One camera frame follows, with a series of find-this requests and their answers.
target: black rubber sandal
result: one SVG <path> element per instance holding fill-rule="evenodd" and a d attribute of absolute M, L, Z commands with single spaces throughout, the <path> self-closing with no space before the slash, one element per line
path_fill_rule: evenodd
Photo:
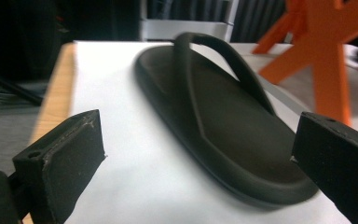
<path fill-rule="evenodd" d="M 219 52 L 239 81 L 191 50 L 190 42 Z M 182 34 L 174 46 L 144 51 L 135 73 L 180 141 L 240 198 L 293 204 L 317 192 L 290 162 L 295 134 L 275 115 L 252 70 L 226 42 Z"/>

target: black flip-flop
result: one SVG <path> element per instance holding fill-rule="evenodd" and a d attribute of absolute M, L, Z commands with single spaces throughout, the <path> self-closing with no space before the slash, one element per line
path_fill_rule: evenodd
<path fill-rule="evenodd" d="M 190 49 L 219 52 L 238 80 Z M 317 187 L 290 162 L 295 134 L 276 115 L 242 57 L 209 35 L 179 35 L 174 46 L 144 51 L 137 80 L 197 160 L 228 189 L 268 203 L 307 200 Z"/>

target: white table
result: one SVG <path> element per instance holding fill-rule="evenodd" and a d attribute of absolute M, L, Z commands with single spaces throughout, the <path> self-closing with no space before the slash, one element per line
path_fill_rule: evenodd
<path fill-rule="evenodd" d="M 349 223 L 321 192 L 303 203 L 273 207 L 253 200 L 241 202 L 210 178 L 168 130 L 135 82 L 135 56 L 156 45 L 161 43 L 76 44 L 71 114 L 100 110 L 108 157 L 66 223 Z M 270 60 L 251 56 L 252 45 L 233 46 L 253 68 Z M 194 48 L 222 64 L 210 49 Z M 268 96 L 295 130 L 298 114 Z"/>

